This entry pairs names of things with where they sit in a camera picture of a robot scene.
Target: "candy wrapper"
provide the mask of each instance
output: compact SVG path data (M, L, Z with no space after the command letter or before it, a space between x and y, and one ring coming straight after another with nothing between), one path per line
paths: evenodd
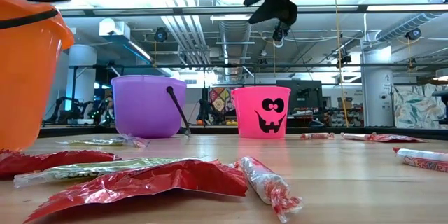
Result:
M142 167L154 167L179 161L177 158L137 158L111 162L96 162L85 164L69 164L46 169L30 174L15 175L14 186L22 188L40 183L66 181L69 179L96 178L112 172Z
M0 150L0 179L18 174L43 171L45 169L86 162L120 160L112 153L93 150L72 150L52 154L25 155L17 151Z
M333 133L306 133L301 134L300 139L334 139Z
M448 153L438 153L425 150L410 150L406 148L393 149L403 163L413 167L448 172Z
M289 185L283 178L253 157L243 157L240 166L261 200L272 205L282 223L302 208L302 198L289 196Z
M410 136L400 136L394 134L345 134L341 133L344 139L359 141L376 141L382 143L425 143L423 139L417 139Z
M136 148L148 147L151 140L142 139L135 136L121 135L118 138L112 139L86 139L86 140L70 140L58 142L59 144L69 144L72 146L132 146Z
M401 136L394 134L372 134L368 141L378 141L382 143L426 143L423 139L410 136Z
M26 223L63 209L90 203L111 203L137 195L154 195L174 188L243 197L247 191L241 171L201 160L182 160L100 176L51 196Z

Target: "black handle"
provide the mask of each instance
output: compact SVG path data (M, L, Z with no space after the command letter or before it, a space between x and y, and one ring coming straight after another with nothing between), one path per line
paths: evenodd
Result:
M44 21L50 18L54 18L59 14L59 11L52 9L44 11L42 13L37 13L34 15L29 15L25 17L17 17L9 20L0 20L0 29L9 29L14 27L19 27L22 25L30 25L35 22Z
M185 134L186 134L187 136L190 136L190 135L191 135L191 129L190 129L190 126L189 126L189 124L188 124L187 118L186 118L185 115L183 114L181 105L179 105L179 102L177 101L177 97L176 97L176 95L174 94L174 89L173 89L173 87L172 87L172 86L168 86L168 87L167 87L167 92L168 92L169 96L171 97L171 99L173 99L173 102L174 102L174 104L176 105L177 110L178 110L179 113L181 114L183 123L185 123L185 127L187 128L187 132L186 132Z

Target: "red candy wrapper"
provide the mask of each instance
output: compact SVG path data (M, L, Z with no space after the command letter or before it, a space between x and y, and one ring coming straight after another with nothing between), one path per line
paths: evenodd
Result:
M25 223L70 207L111 203L127 197L154 195L175 188L240 197L244 197L247 191L243 173L235 168L218 161L182 160L106 174L72 186L51 196Z
M301 210L302 198L290 197L289 185L262 162L253 157L243 157L237 166L241 167L260 199L272 205L282 223L289 221L289 215Z
M423 139L410 136L400 136L394 134L372 134L368 141L378 141L382 143L426 143Z
M333 133L306 133L301 134L300 139L333 139L335 135Z
M410 150L406 148L393 149L403 163L413 167L448 172L448 153L438 153L425 150Z
M93 150L71 150L51 154L25 155L17 151L0 150L0 179L18 174L43 171L51 167L77 163L120 160L112 153Z

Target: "table surface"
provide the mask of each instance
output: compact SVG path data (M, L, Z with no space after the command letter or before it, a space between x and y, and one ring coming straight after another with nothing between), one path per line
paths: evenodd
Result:
M31 154L78 147L56 141L110 138L114 135L66 136L38 139ZM301 224L442 224L448 220L448 174L401 164L392 147L447 151L448 141L430 143L365 143L333 140L239 139L237 135L199 135L187 139L152 140L146 149L87 147L122 158L219 158L224 163L251 155L282 175L304 208L290 223ZM21 223L46 199L69 186L44 184L14 189L0 181L0 216ZM272 208L249 188L245 198L221 198L202 193L171 191L134 197L112 204L74 207L35 223L280 223Z

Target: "computer monitor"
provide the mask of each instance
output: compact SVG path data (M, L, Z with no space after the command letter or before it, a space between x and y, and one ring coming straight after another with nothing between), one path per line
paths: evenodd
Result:
M278 80L276 84L291 89L288 114L294 114L300 108L319 108L319 114L323 111L320 80Z

